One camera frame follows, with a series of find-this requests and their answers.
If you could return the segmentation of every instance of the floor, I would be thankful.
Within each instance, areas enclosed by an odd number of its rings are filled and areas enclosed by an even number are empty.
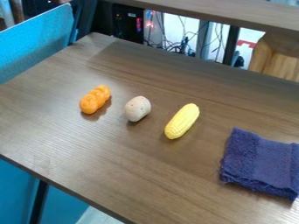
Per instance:
[[[122,224],[122,222],[90,206],[76,224]]]

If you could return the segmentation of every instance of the toy corn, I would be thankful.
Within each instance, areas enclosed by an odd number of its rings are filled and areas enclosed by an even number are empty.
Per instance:
[[[194,103],[183,106],[166,125],[164,133],[169,139],[179,138],[190,129],[200,114]]]

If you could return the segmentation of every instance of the wooden shelf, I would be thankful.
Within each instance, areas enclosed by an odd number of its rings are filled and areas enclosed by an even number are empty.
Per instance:
[[[112,100],[81,114],[99,84]],[[130,123],[137,95],[152,112]],[[299,142],[298,95],[297,83],[93,33],[0,87],[0,158],[121,221],[296,224],[299,201],[221,185],[218,172],[234,126]],[[164,125],[190,102],[201,116],[168,140]]]
[[[266,0],[110,0],[240,27],[298,37],[299,8]]]

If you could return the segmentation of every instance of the blue panel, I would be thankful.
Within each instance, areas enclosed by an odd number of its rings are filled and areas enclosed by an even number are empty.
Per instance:
[[[0,31],[0,83],[65,48],[72,28],[72,7],[64,4]]]
[[[45,202],[41,224],[74,224],[88,205],[71,195],[51,187]]]
[[[38,181],[0,160],[0,223],[28,223]]]

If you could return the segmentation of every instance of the toy vegetable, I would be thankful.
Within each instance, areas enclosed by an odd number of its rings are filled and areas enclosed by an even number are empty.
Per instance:
[[[183,106],[166,125],[164,133],[169,139],[179,138],[190,129],[200,114],[194,103]]]
[[[111,91],[108,87],[101,85],[89,91],[80,99],[80,109],[84,114],[91,115],[100,109],[110,98]]]
[[[137,96],[126,103],[125,116],[131,122],[138,122],[150,113],[150,101],[144,96]]]

